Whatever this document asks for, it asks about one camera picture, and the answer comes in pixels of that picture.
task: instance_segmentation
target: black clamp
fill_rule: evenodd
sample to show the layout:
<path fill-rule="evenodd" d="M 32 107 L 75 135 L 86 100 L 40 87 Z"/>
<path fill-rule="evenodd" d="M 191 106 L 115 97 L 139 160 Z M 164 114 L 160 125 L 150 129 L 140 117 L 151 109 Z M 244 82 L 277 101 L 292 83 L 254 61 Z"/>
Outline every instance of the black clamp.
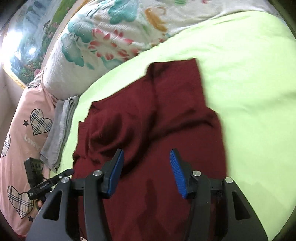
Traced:
<path fill-rule="evenodd" d="M 123 150 L 118 149 L 101 170 L 86 178 L 61 178 L 36 216 L 26 241 L 80 240 L 78 196 L 83 196 L 87 240 L 111 241 L 103 199 L 114 194 L 123 162 Z"/>
<path fill-rule="evenodd" d="M 216 240 L 268 241 L 255 211 L 231 177 L 209 179 L 183 161 L 177 149 L 170 152 L 170 163 L 179 193 L 192 199 L 183 241 L 208 240 L 211 197 L 218 200 Z"/>

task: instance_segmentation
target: star print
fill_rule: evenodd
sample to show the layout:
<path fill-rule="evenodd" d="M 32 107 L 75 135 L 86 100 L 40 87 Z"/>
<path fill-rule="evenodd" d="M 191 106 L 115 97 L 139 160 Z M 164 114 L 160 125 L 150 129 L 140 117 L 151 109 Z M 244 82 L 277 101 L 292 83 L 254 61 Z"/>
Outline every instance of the star print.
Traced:
<path fill-rule="evenodd" d="M 32 216 L 28 217 L 29 222 L 33 222 L 34 218 L 32 218 Z"/>

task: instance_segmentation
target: landscape painting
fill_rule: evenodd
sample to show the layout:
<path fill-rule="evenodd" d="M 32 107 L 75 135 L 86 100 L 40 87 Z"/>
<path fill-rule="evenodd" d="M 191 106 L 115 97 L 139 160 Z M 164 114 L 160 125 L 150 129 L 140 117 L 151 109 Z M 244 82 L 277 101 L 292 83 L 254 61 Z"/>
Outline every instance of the landscape painting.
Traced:
<path fill-rule="evenodd" d="M 27 86 L 40 72 L 49 44 L 77 0 L 28 0 L 13 16 L 3 40 L 4 69 Z"/>

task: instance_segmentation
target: lime green sheet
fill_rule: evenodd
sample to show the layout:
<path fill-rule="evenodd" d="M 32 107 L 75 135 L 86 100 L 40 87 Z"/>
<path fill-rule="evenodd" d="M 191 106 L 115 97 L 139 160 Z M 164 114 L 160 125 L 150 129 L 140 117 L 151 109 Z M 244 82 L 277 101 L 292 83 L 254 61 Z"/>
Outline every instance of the lime green sheet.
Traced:
<path fill-rule="evenodd" d="M 229 175 L 271 240 L 296 204 L 296 40 L 267 13 L 204 21 L 96 81 L 79 100 L 59 171 L 72 167 L 78 122 L 93 101 L 139 79 L 150 63 L 191 58 L 198 62 L 207 105 L 222 124 Z"/>

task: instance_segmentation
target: pillow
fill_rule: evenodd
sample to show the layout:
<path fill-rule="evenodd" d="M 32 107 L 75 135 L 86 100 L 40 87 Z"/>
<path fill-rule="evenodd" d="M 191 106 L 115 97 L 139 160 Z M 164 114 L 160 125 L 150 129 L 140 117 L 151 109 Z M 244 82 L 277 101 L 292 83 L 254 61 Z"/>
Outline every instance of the pillow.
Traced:
<path fill-rule="evenodd" d="M 44 86 L 55 97 L 80 96 L 108 71 L 139 52 L 209 18 L 238 11 L 277 11 L 265 0 L 105 0 L 82 7 L 46 63 Z"/>
<path fill-rule="evenodd" d="M 24 161 L 39 158 L 51 129 L 56 99 L 42 83 L 42 73 L 26 87 L 12 119 L 0 157 L 0 209 L 13 228 L 25 236 L 37 214 L 29 189 Z M 43 166 L 49 177 L 49 168 Z"/>

